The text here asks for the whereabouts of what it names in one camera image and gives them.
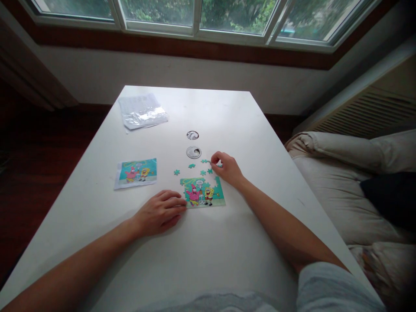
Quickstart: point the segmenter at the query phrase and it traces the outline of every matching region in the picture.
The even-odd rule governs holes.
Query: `tree foliage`
[[[107,0],[44,0],[53,13],[111,18]]]
[[[294,37],[323,40],[353,0],[297,0],[286,24]]]
[[[323,40],[354,0],[296,0],[285,27],[293,36]],[[52,12],[111,18],[107,0],[45,0]],[[125,17],[190,26],[193,0],[121,0]],[[203,0],[202,29],[262,34],[276,0]]]

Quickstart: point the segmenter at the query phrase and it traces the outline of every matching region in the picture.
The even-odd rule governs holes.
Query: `sofa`
[[[412,282],[416,235],[383,218],[360,182],[416,172],[416,130],[371,140],[301,132],[285,147],[383,302],[394,307]]]

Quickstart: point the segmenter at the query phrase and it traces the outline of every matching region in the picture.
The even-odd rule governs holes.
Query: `spongebob squarepants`
[[[212,197],[214,196],[214,189],[213,188],[205,188],[205,204],[212,206]]]
[[[149,168],[143,168],[142,172],[140,174],[140,179],[139,181],[146,181],[146,177],[149,174],[150,169]]]

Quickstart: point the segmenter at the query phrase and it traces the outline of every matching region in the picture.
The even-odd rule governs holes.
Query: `wooden floor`
[[[0,174],[0,287],[29,244],[107,115],[110,105],[56,112],[30,107],[0,136],[10,160]],[[267,115],[286,141],[299,117]]]

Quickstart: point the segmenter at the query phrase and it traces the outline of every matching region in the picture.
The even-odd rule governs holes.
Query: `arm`
[[[222,168],[216,165],[220,160]],[[250,183],[233,157],[216,152],[211,158],[211,166],[216,174],[243,195],[275,246],[298,273],[308,264],[319,261],[347,269],[302,222]]]
[[[186,210],[178,192],[161,191],[132,218],[50,270],[2,311],[73,311],[132,242],[165,232]]]

